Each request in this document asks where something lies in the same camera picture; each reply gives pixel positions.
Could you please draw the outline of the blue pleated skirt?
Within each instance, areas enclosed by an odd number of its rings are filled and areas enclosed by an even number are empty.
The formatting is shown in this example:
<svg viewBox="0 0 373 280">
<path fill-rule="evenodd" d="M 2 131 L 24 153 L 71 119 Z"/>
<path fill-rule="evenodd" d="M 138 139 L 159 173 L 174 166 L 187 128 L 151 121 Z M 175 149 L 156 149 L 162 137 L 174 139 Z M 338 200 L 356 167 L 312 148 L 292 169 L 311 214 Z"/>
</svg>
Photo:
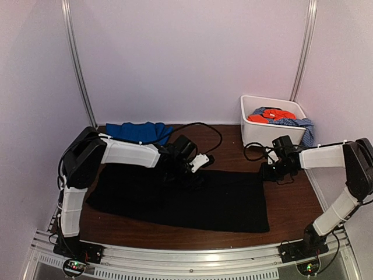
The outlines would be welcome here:
<svg viewBox="0 0 373 280">
<path fill-rule="evenodd" d="M 166 127 L 162 122 L 134 124 L 125 122 L 121 125 L 107 123 L 106 132 L 113 138 L 127 142 L 159 143 L 165 145 L 173 132 L 173 127 Z"/>
</svg>

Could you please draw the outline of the black garment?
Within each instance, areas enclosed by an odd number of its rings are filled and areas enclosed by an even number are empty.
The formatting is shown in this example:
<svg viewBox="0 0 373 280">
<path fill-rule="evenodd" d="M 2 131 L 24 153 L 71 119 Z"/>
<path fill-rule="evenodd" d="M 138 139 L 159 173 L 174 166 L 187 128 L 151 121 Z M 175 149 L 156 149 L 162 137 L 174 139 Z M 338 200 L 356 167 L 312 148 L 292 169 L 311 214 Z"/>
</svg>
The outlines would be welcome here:
<svg viewBox="0 0 373 280">
<path fill-rule="evenodd" d="M 156 169 L 107 164 L 86 202 L 93 209 L 139 221 L 237 233 L 270 230 L 257 173 L 202 170 L 196 188 L 166 180 Z"/>
</svg>

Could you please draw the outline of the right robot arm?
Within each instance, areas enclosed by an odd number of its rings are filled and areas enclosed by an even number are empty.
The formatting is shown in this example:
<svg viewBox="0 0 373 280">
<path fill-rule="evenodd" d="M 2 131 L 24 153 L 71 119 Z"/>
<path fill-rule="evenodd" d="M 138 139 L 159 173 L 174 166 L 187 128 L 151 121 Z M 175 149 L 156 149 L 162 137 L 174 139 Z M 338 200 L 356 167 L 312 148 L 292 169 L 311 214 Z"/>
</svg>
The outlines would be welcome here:
<svg viewBox="0 0 373 280">
<path fill-rule="evenodd" d="M 264 149 L 266 162 L 259 174 L 265 181 L 280 181 L 300 171 L 318 175 L 318 183 L 329 183 L 340 195 L 328 203 L 324 213 L 305 229 L 298 251 L 303 257 L 324 252 L 326 237 L 346 223 L 372 195 L 372 144 L 367 138 L 307 148 L 281 136 Z"/>
</svg>

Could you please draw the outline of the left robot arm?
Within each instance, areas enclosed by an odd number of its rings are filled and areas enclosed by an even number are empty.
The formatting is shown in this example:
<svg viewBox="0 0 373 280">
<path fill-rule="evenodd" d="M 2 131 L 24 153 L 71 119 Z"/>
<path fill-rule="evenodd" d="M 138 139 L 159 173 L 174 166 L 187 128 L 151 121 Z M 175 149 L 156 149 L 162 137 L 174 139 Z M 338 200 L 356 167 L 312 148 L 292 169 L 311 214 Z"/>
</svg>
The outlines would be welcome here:
<svg viewBox="0 0 373 280">
<path fill-rule="evenodd" d="M 58 165 L 58 237 L 62 251 L 71 259 L 78 259 L 84 253 L 79 237 L 80 214 L 85 194 L 101 165 L 115 163 L 157 168 L 159 172 L 184 180 L 187 186 L 195 186 L 198 170 L 210 161 L 208 155 L 201 153 L 190 159 L 195 149 L 195 144 L 183 135 L 171 144 L 161 145 L 158 141 L 124 141 L 91 126 L 84 128 Z"/>
</svg>

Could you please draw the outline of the white laundry basket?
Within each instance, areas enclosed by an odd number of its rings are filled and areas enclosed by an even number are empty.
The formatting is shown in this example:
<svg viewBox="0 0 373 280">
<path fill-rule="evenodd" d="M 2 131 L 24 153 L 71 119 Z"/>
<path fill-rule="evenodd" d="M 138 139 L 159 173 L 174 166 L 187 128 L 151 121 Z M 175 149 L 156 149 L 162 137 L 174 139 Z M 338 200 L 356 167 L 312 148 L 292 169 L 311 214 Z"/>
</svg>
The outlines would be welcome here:
<svg viewBox="0 0 373 280">
<path fill-rule="evenodd" d="M 241 106 L 241 139 L 243 145 L 257 142 L 263 146 L 272 146 L 272 141 L 280 136 L 288 135 L 292 143 L 299 144 L 306 131 L 305 128 L 276 124 L 262 124 L 248 120 L 248 117 L 260 107 L 279 108 L 293 113 L 297 118 L 306 117 L 302 108 L 293 101 L 271 99 L 267 97 L 242 95 Z"/>
</svg>

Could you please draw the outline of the blue checked shirt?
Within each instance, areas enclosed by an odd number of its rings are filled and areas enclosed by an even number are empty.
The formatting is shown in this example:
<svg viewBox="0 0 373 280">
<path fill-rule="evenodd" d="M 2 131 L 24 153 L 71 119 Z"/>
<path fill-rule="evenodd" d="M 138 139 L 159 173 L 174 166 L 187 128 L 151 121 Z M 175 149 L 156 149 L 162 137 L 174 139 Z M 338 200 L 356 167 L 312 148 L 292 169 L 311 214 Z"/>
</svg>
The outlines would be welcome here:
<svg viewBox="0 0 373 280">
<path fill-rule="evenodd" d="M 279 109 L 279 108 L 260 107 L 257 109 Z M 314 124 L 308 118 L 300 119 L 296 117 L 295 120 L 287 119 L 287 120 L 280 120 L 280 121 L 270 121 L 269 124 L 305 128 L 305 132 L 301 140 L 301 145 L 312 147 L 314 144 Z"/>
</svg>

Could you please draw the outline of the orange garment in basket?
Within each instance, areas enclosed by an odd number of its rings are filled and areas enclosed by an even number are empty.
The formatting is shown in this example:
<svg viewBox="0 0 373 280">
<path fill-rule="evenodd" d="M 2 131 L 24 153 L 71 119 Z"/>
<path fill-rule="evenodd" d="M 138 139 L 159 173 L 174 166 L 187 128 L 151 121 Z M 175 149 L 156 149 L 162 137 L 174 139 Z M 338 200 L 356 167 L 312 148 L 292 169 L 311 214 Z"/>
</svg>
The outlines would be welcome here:
<svg viewBox="0 0 373 280">
<path fill-rule="evenodd" d="M 286 110 L 279 110 L 275 108 L 259 108 L 256 113 L 249 115 L 247 120 L 256 123 L 268 124 L 270 121 L 280 120 L 295 120 L 296 116 Z"/>
</svg>

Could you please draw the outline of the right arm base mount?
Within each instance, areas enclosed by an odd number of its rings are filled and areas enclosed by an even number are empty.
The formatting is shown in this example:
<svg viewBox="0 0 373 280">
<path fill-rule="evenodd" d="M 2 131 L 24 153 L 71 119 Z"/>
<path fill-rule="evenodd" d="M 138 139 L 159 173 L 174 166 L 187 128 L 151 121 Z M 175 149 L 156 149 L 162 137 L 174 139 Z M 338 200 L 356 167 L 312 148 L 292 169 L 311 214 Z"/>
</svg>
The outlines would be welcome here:
<svg viewBox="0 0 373 280">
<path fill-rule="evenodd" d="M 322 270 L 321 254 L 329 251 L 328 245 L 323 241 L 316 247 L 308 248 L 305 241 L 290 242 L 284 240 L 278 246 L 278 252 L 283 264 L 295 263 L 297 271 L 303 277 L 315 277 Z"/>
</svg>

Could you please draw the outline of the front aluminium rail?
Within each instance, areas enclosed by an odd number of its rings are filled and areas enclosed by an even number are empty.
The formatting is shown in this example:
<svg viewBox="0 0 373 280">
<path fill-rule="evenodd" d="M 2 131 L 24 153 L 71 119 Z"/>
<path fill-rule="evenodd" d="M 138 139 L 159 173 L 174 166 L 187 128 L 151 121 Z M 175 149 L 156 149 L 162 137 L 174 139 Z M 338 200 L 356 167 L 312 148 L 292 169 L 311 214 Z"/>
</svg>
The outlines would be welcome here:
<svg viewBox="0 0 373 280">
<path fill-rule="evenodd" d="M 307 269 L 321 262 L 314 279 L 361 279 L 344 230 L 327 239 L 328 252 L 284 263 L 286 242 L 221 250 L 151 250 L 104 245 L 98 264 L 83 272 L 67 269 L 67 258 L 53 252 L 56 238 L 37 230 L 22 279 L 309 279 Z"/>
</svg>

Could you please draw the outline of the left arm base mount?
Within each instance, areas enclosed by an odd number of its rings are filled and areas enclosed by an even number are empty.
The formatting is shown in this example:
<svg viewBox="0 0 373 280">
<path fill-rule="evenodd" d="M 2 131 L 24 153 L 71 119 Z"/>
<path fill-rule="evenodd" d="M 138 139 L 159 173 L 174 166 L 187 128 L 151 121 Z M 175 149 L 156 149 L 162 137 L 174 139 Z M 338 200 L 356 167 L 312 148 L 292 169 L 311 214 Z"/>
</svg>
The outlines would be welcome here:
<svg viewBox="0 0 373 280">
<path fill-rule="evenodd" d="M 58 239 L 53 253 L 66 257 L 62 263 L 63 273 L 70 278 L 77 278 L 87 272 L 91 264 L 100 264 L 104 247 L 73 239 Z"/>
</svg>

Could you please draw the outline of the right aluminium frame post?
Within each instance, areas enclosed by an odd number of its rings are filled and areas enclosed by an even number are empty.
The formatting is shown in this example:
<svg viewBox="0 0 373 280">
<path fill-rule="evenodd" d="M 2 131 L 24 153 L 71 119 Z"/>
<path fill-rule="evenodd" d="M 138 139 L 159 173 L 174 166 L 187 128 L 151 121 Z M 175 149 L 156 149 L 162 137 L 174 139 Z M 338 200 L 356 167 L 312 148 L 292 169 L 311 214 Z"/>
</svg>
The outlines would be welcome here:
<svg viewBox="0 0 373 280">
<path fill-rule="evenodd" d="M 307 16 L 305 18 L 305 29 L 304 36 L 302 40 L 302 46 L 300 51 L 300 57 L 298 61 L 298 67 L 295 73 L 295 78 L 293 82 L 293 87 L 291 90 L 290 101 L 296 101 L 300 92 L 302 80 L 304 77 L 306 64 L 311 49 L 312 39 L 314 36 L 314 30 L 316 26 L 316 17 L 317 17 L 317 0 L 308 1 Z"/>
</svg>

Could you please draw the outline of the aluminium frame post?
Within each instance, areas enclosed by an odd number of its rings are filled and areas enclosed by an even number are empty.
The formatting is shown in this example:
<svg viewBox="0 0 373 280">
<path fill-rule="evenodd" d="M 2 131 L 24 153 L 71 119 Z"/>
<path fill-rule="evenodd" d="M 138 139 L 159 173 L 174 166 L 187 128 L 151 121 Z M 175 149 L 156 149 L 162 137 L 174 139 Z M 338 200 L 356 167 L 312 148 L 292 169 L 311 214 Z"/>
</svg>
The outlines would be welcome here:
<svg viewBox="0 0 373 280">
<path fill-rule="evenodd" d="M 93 108 L 92 108 L 92 105 L 89 99 L 85 79 L 83 76 L 82 66 L 80 63 L 78 46 L 76 44 L 76 36 L 75 36 L 74 28 L 73 28 L 73 19 L 72 19 L 72 14 L 71 14 L 70 1 L 62 0 L 61 8 L 62 8 L 62 15 L 64 18 L 64 23 L 65 23 L 69 51 L 70 51 L 71 59 L 72 59 L 73 71 L 75 73 L 79 93 L 82 98 L 83 107 L 87 114 L 90 125 L 97 128 L 96 118 L 93 113 Z"/>
<path fill-rule="evenodd" d="M 300 57 L 298 61 L 298 67 L 295 73 L 295 78 L 293 82 L 293 87 L 291 90 L 290 101 L 296 101 L 300 92 L 302 80 L 304 77 L 306 64 L 311 49 L 312 39 L 314 36 L 314 30 L 316 26 L 316 17 L 317 17 L 317 0 L 308 1 L 307 16 L 305 18 L 305 29 L 304 36 L 302 40 L 302 46 L 300 51 Z"/>
</svg>

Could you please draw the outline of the left aluminium frame post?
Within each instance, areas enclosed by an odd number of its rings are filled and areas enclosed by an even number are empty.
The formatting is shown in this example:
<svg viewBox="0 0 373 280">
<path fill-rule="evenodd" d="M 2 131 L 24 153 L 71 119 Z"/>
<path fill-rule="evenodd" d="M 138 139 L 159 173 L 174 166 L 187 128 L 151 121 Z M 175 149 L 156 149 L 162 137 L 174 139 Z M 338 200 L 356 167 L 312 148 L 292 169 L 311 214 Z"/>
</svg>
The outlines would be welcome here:
<svg viewBox="0 0 373 280">
<path fill-rule="evenodd" d="M 71 14 L 70 1 L 62 0 L 61 8 L 62 8 L 62 15 L 64 18 L 64 23 L 65 23 L 69 51 L 70 51 L 71 59 L 72 59 L 73 71 L 75 73 L 79 93 L 82 98 L 83 107 L 87 114 L 90 125 L 97 128 L 96 118 L 93 113 L 93 108 L 92 108 L 92 105 L 89 99 L 85 79 L 83 76 L 82 66 L 80 63 L 78 46 L 76 44 L 76 36 L 75 36 L 74 28 L 73 28 L 73 19 L 72 19 L 72 14 Z"/>
</svg>

